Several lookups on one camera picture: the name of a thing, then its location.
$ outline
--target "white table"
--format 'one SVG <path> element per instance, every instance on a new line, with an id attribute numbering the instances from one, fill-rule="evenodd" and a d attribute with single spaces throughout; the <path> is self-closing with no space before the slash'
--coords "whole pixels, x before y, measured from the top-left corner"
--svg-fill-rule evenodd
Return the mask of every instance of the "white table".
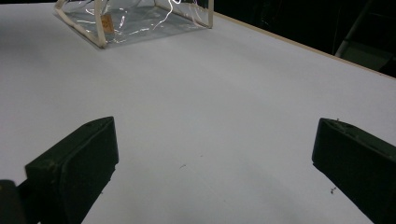
<path id="1" fill-rule="evenodd" d="M 0 178 L 114 116 L 120 163 L 84 223 L 371 223 L 311 161 L 319 118 L 396 145 L 396 80 L 217 16 L 100 50 L 52 4 L 0 6 Z"/>

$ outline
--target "transparent plastic container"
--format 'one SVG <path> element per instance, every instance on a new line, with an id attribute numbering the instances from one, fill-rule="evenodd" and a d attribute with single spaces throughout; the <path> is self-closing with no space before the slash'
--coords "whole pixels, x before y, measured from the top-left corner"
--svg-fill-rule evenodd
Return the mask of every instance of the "transparent plastic container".
<path id="1" fill-rule="evenodd" d="M 99 48 L 212 28 L 214 0 L 58 0 L 55 11 Z"/>

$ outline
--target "table surface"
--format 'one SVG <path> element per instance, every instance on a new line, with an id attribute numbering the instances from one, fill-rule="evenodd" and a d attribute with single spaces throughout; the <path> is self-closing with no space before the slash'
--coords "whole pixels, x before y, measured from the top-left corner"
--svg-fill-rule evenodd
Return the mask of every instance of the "table surface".
<path id="1" fill-rule="evenodd" d="M 319 118 L 396 145 L 396 80 L 214 18 L 98 49 L 53 4 L 0 6 L 0 178 L 114 116 L 120 163 L 84 223 L 371 223 L 311 161 Z"/>

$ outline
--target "white surface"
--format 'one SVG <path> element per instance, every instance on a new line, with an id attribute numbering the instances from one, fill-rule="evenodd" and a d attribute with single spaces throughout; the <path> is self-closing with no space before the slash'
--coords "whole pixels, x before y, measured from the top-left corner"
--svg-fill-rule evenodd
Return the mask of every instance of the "white surface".
<path id="1" fill-rule="evenodd" d="M 396 145 L 396 80 L 215 18 L 99 50 L 52 4 L 0 6 L 0 178 L 112 115 L 120 164 L 84 223 L 371 223 L 312 165 L 318 120 Z"/>

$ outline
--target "clear plastic bag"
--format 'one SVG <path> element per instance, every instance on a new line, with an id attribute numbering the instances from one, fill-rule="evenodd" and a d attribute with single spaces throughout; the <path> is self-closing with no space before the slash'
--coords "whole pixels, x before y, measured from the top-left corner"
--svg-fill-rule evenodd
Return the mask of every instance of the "clear plastic bag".
<path id="1" fill-rule="evenodd" d="M 58 0 L 55 11 L 99 48 L 211 28 L 214 0 Z"/>

